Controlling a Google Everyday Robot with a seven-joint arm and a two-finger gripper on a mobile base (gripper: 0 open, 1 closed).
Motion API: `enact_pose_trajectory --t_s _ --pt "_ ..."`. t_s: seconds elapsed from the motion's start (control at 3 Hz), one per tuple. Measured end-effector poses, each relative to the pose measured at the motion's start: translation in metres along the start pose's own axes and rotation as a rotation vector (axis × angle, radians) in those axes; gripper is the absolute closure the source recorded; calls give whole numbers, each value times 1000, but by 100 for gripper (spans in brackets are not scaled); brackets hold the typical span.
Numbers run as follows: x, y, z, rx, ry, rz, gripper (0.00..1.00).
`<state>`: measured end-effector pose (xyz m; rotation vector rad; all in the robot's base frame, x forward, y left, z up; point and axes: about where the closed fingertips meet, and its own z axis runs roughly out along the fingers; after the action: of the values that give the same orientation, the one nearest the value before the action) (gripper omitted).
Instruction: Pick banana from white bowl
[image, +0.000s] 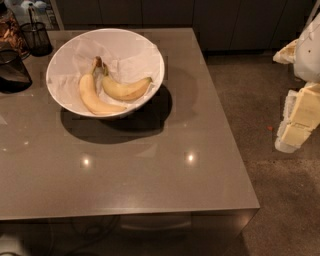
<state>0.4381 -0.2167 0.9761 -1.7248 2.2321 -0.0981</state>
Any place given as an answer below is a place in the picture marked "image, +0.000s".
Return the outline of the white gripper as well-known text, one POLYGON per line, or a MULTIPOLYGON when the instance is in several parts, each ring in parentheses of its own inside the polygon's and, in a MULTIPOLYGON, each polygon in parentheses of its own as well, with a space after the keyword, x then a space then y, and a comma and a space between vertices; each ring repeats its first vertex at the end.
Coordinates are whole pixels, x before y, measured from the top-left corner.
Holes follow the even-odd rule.
POLYGON ((295 39, 277 51, 273 61, 293 64, 295 75, 307 83, 299 91, 290 90, 285 99, 283 120, 277 131, 275 148, 293 153, 320 125, 320 13, 295 39))

